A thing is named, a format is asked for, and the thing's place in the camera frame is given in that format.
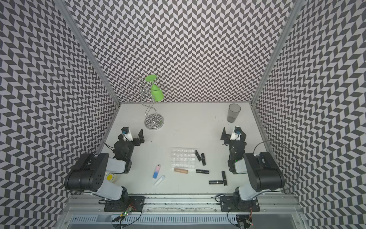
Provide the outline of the black lipstick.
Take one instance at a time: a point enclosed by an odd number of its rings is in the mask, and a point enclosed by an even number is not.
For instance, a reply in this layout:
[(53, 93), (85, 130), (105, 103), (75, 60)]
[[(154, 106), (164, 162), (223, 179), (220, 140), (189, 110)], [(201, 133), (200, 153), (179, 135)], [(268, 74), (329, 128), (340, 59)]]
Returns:
[(221, 173), (222, 173), (223, 184), (224, 184), (224, 186), (227, 186), (226, 173), (225, 173), (225, 171), (222, 171)]
[(209, 185), (222, 185), (224, 182), (222, 180), (210, 180)]
[(209, 174), (210, 172), (208, 170), (197, 169), (196, 170), (196, 173), (199, 173), (199, 174)]
[(198, 151), (196, 150), (195, 151), (195, 155), (196, 155), (196, 157), (197, 157), (197, 159), (198, 159), (198, 161), (202, 161), (202, 158), (201, 158), (201, 156), (200, 156), (200, 154), (198, 153)]
[(206, 165), (206, 160), (205, 160), (205, 154), (204, 153), (201, 154), (201, 158), (202, 158), (202, 164), (203, 164), (203, 166), (205, 166)]

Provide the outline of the pink blue gradient lipstick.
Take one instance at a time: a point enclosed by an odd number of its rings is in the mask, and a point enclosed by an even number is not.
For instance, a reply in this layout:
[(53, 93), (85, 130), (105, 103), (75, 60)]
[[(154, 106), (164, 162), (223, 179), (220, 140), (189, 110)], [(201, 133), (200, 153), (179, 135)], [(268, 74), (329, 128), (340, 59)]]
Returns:
[(153, 174), (153, 179), (157, 179), (159, 171), (160, 171), (161, 165), (157, 165)]

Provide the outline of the clear acrylic lipstick organizer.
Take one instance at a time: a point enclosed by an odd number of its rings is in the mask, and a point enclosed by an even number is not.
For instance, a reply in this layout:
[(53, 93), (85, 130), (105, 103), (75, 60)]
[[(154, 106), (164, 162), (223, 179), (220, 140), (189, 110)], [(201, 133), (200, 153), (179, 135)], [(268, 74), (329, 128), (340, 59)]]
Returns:
[(194, 148), (173, 148), (171, 150), (171, 167), (178, 169), (195, 169)]

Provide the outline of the brown lipstick tube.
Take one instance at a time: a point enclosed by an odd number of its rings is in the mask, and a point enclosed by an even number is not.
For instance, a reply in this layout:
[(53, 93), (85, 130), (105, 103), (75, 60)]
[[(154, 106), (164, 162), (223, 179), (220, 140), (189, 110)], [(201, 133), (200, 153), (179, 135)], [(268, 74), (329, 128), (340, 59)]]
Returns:
[(188, 174), (188, 170), (180, 169), (180, 168), (174, 168), (174, 172), (182, 173), (182, 174)]

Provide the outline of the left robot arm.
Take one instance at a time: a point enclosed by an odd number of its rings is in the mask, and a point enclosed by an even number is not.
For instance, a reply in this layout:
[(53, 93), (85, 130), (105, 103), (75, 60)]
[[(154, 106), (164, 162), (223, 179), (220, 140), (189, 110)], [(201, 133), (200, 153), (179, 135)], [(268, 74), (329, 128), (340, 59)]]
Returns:
[(99, 204), (104, 205), (105, 212), (142, 212), (145, 197), (129, 197), (127, 188), (109, 181), (106, 173), (129, 173), (133, 150), (144, 142), (142, 129), (138, 137), (133, 138), (129, 128), (123, 127), (112, 148), (114, 157), (110, 157), (108, 153), (82, 154), (65, 178), (65, 189), (102, 198)]

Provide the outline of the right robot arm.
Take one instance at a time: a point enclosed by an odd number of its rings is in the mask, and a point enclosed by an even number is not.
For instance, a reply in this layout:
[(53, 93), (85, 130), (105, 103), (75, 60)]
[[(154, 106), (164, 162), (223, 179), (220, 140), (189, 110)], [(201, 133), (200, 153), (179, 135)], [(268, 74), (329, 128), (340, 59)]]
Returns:
[(237, 187), (232, 196), (220, 197), (222, 211), (259, 211), (257, 197), (285, 187), (285, 178), (269, 152), (246, 153), (246, 134), (234, 127), (231, 134), (224, 128), (220, 138), (229, 147), (228, 168), (234, 175), (248, 175), (249, 186)]

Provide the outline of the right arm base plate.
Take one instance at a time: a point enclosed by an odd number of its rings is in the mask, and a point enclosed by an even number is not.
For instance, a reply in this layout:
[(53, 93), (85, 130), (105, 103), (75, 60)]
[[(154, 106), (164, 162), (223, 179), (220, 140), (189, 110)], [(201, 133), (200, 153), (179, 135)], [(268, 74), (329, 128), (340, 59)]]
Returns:
[(259, 212), (260, 206), (257, 199), (241, 200), (233, 196), (218, 196), (221, 212)]

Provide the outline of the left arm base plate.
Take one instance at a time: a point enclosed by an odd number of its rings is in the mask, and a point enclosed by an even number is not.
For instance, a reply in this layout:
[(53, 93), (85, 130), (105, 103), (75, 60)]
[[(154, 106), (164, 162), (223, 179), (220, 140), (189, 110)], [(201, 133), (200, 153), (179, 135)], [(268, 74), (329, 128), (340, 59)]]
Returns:
[(104, 204), (104, 212), (126, 212), (129, 207), (132, 207), (133, 212), (141, 212), (144, 202), (144, 196), (132, 196), (122, 200), (107, 200)]

